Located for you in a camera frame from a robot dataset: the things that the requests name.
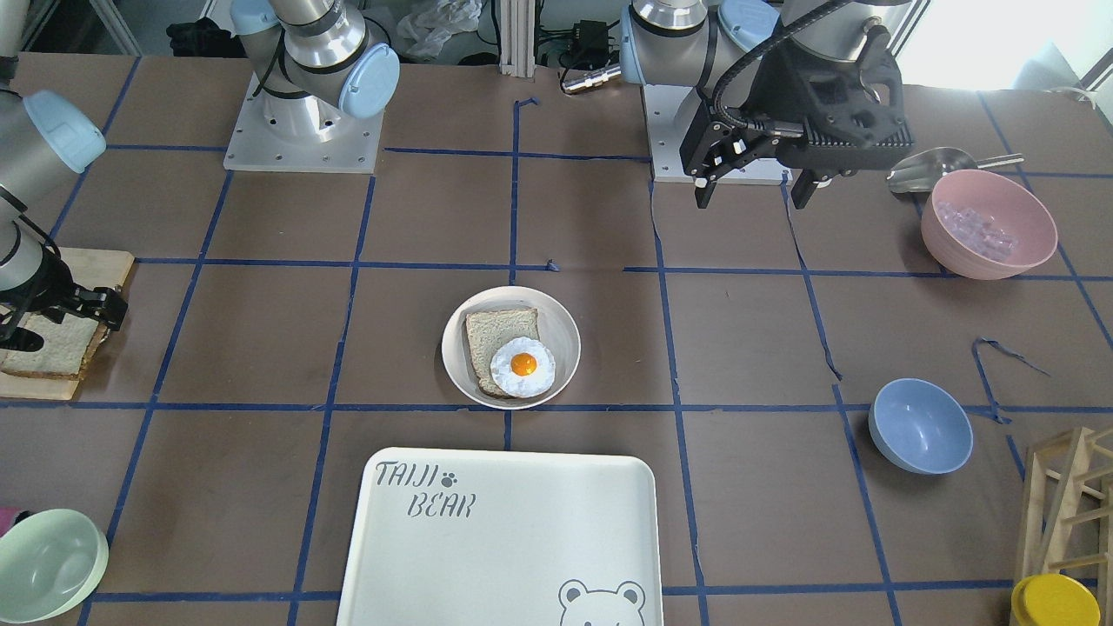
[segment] bear drawing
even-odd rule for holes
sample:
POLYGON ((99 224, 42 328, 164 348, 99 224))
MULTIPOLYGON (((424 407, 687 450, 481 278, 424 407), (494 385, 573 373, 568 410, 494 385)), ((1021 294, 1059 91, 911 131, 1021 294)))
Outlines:
POLYGON ((641 585, 627 580, 614 591, 588 590, 579 580, 561 585, 560 604, 564 613, 560 626, 644 626, 641 607, 646 593, 641 585))

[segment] metal connector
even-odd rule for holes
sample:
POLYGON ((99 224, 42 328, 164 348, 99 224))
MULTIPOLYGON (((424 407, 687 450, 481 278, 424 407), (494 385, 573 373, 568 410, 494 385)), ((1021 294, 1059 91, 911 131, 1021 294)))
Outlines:
POLYGON ((565 94, 578 94, 585 89, 591 89, 592 87, 598 87, 612 78, 620 78, 622 76, 622 67, 618 63, 612 66, 607 66, 597 70, 589 71, 588 74, 571 78, 561 84, 561 89, 565 94))

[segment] blue bowl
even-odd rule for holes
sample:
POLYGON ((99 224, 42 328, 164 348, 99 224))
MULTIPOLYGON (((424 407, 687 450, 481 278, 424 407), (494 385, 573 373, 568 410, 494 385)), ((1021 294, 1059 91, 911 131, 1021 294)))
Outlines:
POLYGON ((877 392, 869 434, 886 459, 916 473, 953 472, 974 450, 966 411, 949 393, 919 379, 898 379, 877 392))

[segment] metal scoop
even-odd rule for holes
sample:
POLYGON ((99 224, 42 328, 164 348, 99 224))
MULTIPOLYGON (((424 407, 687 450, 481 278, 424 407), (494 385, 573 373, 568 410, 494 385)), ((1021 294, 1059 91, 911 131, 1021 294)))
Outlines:
POLYGON ((1003 155, 974 160, 974 157, 958 148, 932 148, 894 165, 886 180, 894 194, 930 192, 939 178, 952 172, 988 169, 1017 163, 1024 163, 1024 155, 1003 155))

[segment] fried egg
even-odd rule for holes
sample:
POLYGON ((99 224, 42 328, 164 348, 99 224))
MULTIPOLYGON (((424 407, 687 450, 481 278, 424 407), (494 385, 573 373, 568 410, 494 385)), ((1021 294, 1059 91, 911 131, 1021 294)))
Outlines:
POLYGON ((533 398, 553 385, 556 368, 545 344, 528 336, 508 341, 491 359, 494 383, 514 398, 533 398))

